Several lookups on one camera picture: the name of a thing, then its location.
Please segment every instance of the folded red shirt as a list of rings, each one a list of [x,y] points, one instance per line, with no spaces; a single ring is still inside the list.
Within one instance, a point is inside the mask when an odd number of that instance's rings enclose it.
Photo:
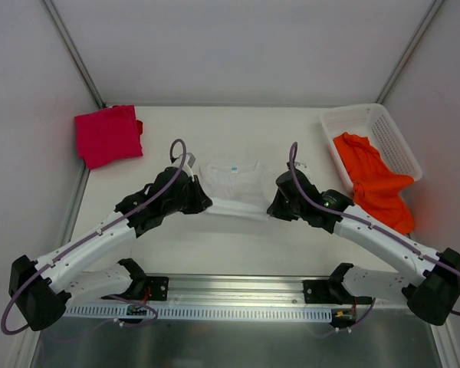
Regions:
[[[89,169],[118,159],[143,156],[134,106],[115,106],[75,117],[78,156]]]

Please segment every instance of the white tabletop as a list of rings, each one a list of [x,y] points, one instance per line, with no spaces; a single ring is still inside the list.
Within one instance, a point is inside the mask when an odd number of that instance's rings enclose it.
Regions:
[[[277,175],[286,171],[296,140],[297,161],[307,164],[322,191],[343,191],[319,123],[321,109],[271,107],[137,107],[144,122],[144,156],[90,173],[74,238],[103,219],[125,196],[140,190],[169,164],[175,138],[185,140],[199,166],[259,161]],[[110,267],[131,257],[149,273],[329,275],[341,262],[392,268],[359,245],[311,228],[303,221],[259,222],[219,215],[167,217],[163,224],[94,264]]]

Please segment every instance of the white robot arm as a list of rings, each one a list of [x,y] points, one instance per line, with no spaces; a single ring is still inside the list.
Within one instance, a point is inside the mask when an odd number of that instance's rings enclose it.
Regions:
[[[335,190],[318,192],[295,169],[296,149],[294,143],[288,171],[276,180],[278,192],[268,214],[286,221],[303,219],[313,227],[347,238],[398,271],[371,271],[342,263],[328,280],[307,286],[305,301],[349,304],[352,297],[378,297],[407,304],[417,317],[443,325],[460,295],[460,254],[450,248],[438,252],[412,241]]]
[[[139,297],[146,275],[130,258],[102,271],[84,270],[119,245],[134,242],[161,225],[166,216],[175,212],[196,214],[212,205],[192,173],[196,159],[183,147],[184,153],[173,159],[154,183],[124,198],[86,235],[35,261],[23,255],[13,262],[9,306],[18,306],[32,330],[51,326],[68,308],[87,301],[116,294],[128,299]],[[7,330],[5,320],[2,331],[16,332]]]
[[[9,294],[11,301],[2,318],[16,304],[32,330],[43,330],[56,322],[70,307],[109,295],[127,299],[140,296],[146,284],[143,269],[124,259],[106,270],[84,272],[97,259],[126,242],[161,225],[174,212],[196,214],[212,205],[192,174],[191,153],[172,160],[153,184],[148,184],[116,205],[99,225],[84,237],[31,261],[25,255],[12,264]],[[309,225],[347,238],[383,259],[398,272],[364,270],[340,264],[325,281],[305,294],[314,302],[348,304],[351,297],[379,297],[407,304],[426,322],[445,323],[460,295],[460,278],[427,261],[441,262],[460,272],[460,254],[447,248],[443,253],[417,244],[378,222],[345,195],[334,190],[319,193],[306,176],[294,168],[278,177],[278,192],[268,214],[286,221],[303,219]]]

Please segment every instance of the laundry basket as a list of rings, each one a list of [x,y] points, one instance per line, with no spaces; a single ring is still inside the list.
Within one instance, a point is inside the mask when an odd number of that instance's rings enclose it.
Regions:
[[[380,152],[383,162],[397,174],[421,179],[422,170],[411,149],[386,108],[377,103],[337,107],[320,115],[330,154],[339,171],[344,187],[353,191],[353,182],[344,167],[333,139],[344,132],[367,136],[370,144]]]

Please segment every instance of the white backdrop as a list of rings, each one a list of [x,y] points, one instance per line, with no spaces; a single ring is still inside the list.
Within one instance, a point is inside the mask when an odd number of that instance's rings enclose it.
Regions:
[[[0,318],[12,262],[58,245],[81,168],[73,117],[93,110],[41,3],[1,1]],[[8,327],[18,327],[17,314]],[[0,367],[12,341],[0,331]]]
[[[417,237],[460,252],[460,0],[446,3],[385,105],[422,166],[406,193]],[[460,343],[460,317],[452,323]]]
[[[56,0],[108,103],[373,102],[431,0]]]

